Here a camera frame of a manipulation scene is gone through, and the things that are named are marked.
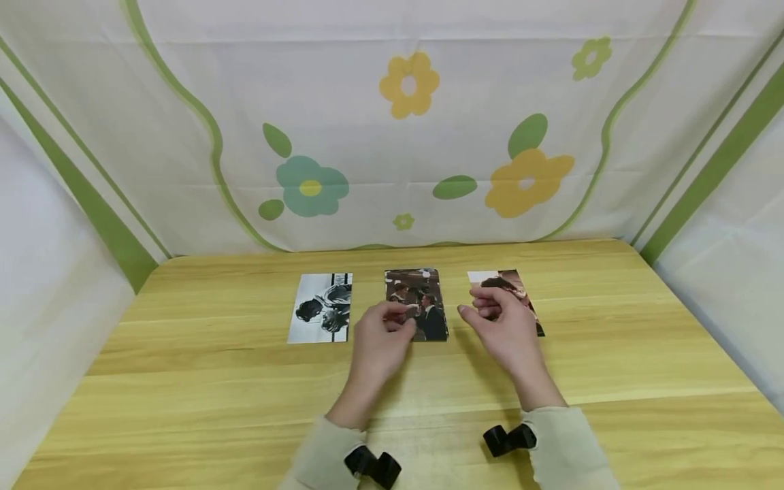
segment beige sleeve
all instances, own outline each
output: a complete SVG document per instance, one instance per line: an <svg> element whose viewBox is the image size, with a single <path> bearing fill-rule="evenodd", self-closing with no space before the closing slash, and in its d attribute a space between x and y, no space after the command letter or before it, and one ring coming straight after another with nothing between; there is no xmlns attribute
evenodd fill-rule
<svg viewBox="0 0 784 490"><path fill-rule="evenodd" d="M292 467L278 490L351 490L359 480L343 460L367 441L359 430L343 429L324 417L316 419L313 430L294 455Z"/></svg>
<svg viewBox="0 0 784 490"><path fill-rule="evenodd" d="M529 451L542 490L619 490L599 441L579 408L545 407L523 412L536 435Z"/></svg>

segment finger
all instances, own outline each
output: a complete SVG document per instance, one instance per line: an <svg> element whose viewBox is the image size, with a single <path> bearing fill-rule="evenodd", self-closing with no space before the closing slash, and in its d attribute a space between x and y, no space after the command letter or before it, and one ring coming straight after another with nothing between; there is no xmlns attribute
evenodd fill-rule
<svg viewBox="0 0 784 490"><path fill-rule="evenodd" d="M411 339L414 338L415 333L416 321L414 321L413 318L409 318L403 325L400 326L400 329L395 332L395 335L400 336L401 342L409 343L411 342Z"/></svg>
<svg viewBox="0 0 784 490"><path fill-rule="evenodd" d="M387 317L384 318L384 321L391 321L398 325L403 325L403 322L405 321L405 314L389 313Z"/></svg>
<svg viewBox="0 0 784 490"><path fill-rule="evenodd" d="M390 301L382 301L370 308L362 315L363 318L372 318L378 321L383 320L387 316L405 313L406 306L403 303L392 303Z"/></svg>
<svg viewBox="0 0 784 490"><path fill-rule="evenodd" d="M494 299L485 299L485 298L476 298L474 301L471 302L471 304L473 304L476 308L498 306L498 303L496 303Z"/></svg>
<svg viewBox="0 0 784 490"><path fill-rule="evenodd" d="M520 305L514 294L501 288L472 288L471 295L477 299L493 299L502 310Z"/></svg>
<svg viewBox="0 0 784 490"><path fill-rule="evenodd" d="M387 328L387 332L397 332L401 328L403 328L402 321L385 321L384 326Z"/></svg>
<svg viewBox="0 0 784 490"><path fill-rule="evenodd" d="M488 320L492 320L497 318L501 314L501 307L485 307L479 308L479 315L483 318L487 318Z"/></svg>
<svg viewBox="0 0 784 490"><path fill-rule="evenodd" d="M485 328L492 325L492 322L483 318L478 311L472 307L467 307L464 304L457 307L457 312L460 313L460 317L468 325L471 325L471 328L479 335L482 335Z"/></svg>

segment teal flower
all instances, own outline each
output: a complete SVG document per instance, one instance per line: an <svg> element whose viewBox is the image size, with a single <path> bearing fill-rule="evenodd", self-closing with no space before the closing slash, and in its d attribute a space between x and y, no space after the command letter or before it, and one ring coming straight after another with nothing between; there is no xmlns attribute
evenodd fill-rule
<svg viewBox="0 0 784 490"><path fill-rule="evenodd" d="M312 218L338 212L338 200L348 195L342 173L322 167L313 158L295 156L276 172L283 186L283 202L298 216Z"/></svg>
<svg viewBox="0 0 784 490"><path fill-rule="evenodd" d="M583 78L595 77L610 56L612 56L612 49L609 37L587 40L583 48L572 57L572 66L575 69L572 78L578 82Z"/></svg>
<svg viewBox="0 0 784 490"><path fill-rule="evenodd" d="M405 214L399 214L395 216L392 224L397 228L398 231L411 230L411 227L414 226L414 217L411 216L411 213L409 212Z"/></svg>

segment photo of people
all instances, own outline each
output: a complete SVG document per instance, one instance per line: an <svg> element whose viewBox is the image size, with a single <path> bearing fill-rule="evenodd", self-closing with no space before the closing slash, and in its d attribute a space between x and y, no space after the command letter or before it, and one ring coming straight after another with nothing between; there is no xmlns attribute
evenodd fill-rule
<svg viewBox="0 0 784 490"><path fill-rule="evenodd" d="M384 273L387 301L408 305L406 318L416 320L415 341L449 337L438 271L433 268L388 270Z"/></svg>
<svg viewBox="0 0 784 490"><path fill-rule="evenodd" d="M289 343L346 342L352 274L302 274Z"/></svg>
<svg viewBox="0 0 784 490"><path fill-rule="evenodd" d="M534 314L536 318L536 334L544 337L544 329L542 324L539 323L539 315L534 310L534 305L528 293L525 291L523 281L520 280L520 275L515 269L509 270L478 270L468 273L468 281L471 283L472 288L501 288L517 297Z"/></svg>

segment wood grain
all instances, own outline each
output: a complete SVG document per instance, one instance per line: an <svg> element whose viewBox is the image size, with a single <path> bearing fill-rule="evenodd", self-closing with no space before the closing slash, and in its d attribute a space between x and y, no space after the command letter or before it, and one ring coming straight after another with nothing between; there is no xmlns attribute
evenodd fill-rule
<svg viewBox="0 0 784 490"><path fill-rule="evenodd" d="M352 323L383 272L436 267L451 333L417 343L371 445L396 488L536 488L527 455L481 434L518 421L508 379L456 306L468 270L517 268L548 364L583 406L623 488L784 488L784 423L628 245L187 257L150 277L16 488L274 488L343 385L349 343L287 345L303 273L352 272Z"/></svg>

